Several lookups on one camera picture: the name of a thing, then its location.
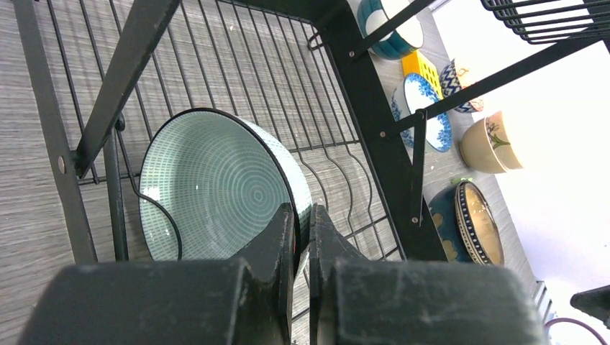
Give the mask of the black wire dish rack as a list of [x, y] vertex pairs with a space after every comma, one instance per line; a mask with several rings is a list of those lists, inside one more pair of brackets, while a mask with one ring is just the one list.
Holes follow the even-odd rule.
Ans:
[[357, 1], [180, 1], [116, 129], [97, 110], [135, 1], [1, 3], [2, 323], [22, 322], [9, 292], [37, 298], [71, 264], [194, 259], [212, 242], [184, 209], [159, 201], [155, 238], [141, 218], [142, 164], [176, 114], [212, 108], [253, 123], [302, 172], [298, 189], [324, 206], [369, 259], [445, 260], [429, 211], [411, 220], [412, 151], [389, 132], [401, 63], [355, 51]]

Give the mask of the beige bowl with flower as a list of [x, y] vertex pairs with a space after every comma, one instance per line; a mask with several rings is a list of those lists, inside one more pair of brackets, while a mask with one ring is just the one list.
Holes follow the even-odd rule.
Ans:
[[464, 163], [488, 174], [507, 173], [524, 168], [511, 142], [503, 111], [478, 120], [464, 133], [460, 154]]

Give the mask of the blue white zigzag bowl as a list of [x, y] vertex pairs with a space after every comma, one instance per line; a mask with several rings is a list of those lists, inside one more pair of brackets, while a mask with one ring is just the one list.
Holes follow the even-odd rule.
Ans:
[[[456, 59], [451, 60], [442, 70], [439, 76], [442, 95], [447, 98], [458, 91], [473, 85], [478, 81], [477, 75], [470, 71], [470, 68], [461, 65]], [[454, 108], [460, 113], [475, 113], [483, 110], [484, 103], [482, 98], [473, 98]]]

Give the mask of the dark blue glazed bowl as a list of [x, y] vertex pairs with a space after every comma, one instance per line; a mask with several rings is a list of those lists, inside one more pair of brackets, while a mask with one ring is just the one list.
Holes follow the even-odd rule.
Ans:
[[455, 192], [457, 186], [450, 185], [440, 191], [429, 203], [429, 211], [432, 216], [437, 233], [442, 242], [443, 249], [450, 262], [473, 263], [464, 241], [461, 237], [456, 211]]

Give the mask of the brown patterned band bowl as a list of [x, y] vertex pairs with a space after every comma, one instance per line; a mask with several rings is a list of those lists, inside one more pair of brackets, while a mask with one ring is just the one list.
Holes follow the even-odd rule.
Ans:
[[480, 265], [504, 266], [499, 228], [481, 190], [468, 180], [455, 189], [457, 225], [466, 251]]

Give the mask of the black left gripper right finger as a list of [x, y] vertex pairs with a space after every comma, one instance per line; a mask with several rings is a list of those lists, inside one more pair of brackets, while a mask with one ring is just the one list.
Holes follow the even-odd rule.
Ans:
[[309, 335], [311, 344], [341, 344], [341, 320], [345, 312], [345, 290], [341, 269], [348, 262], [364, 260], [337, 230], [327, 209], [315, 204], [309, 231]]

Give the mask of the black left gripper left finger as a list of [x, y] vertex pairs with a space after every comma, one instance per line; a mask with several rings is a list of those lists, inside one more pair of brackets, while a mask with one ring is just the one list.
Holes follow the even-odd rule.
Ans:
[[282, 203], [235, 257], [245, 263], [235, 307], [233, 344], [289, 344], [295, 277], [295, 217]]

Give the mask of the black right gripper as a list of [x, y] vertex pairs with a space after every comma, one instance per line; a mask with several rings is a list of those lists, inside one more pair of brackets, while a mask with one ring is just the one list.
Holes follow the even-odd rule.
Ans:
[[609, 328], [609, 286], [594, 288], [574, 294], [570, 305], [600, 320]]

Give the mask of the teal bowl white inside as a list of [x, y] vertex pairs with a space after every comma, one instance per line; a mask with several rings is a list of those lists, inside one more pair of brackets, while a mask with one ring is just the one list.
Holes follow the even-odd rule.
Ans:
[[[358, 5], [356, 20], [363, 37], [367, 37], [389, 19], [405, 9], [408, 0], [362, 0]], [[386, 60], [400, 60], [424, 45], [424, 33], [416, 16], [401, 24], [394, 31], [370, 47], [369, 52]]]

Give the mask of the light blue dotted bowl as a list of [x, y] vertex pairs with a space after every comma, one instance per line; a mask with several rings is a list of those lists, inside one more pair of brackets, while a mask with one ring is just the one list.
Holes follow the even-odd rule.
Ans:
[[293, 155], [274, 136], [223, 111], [194, 108], [155, 134], [139, 181], [142, 232], [155, 261], [226, 259], [254, 239], [282, 203], [302, 244], [313, 205]]

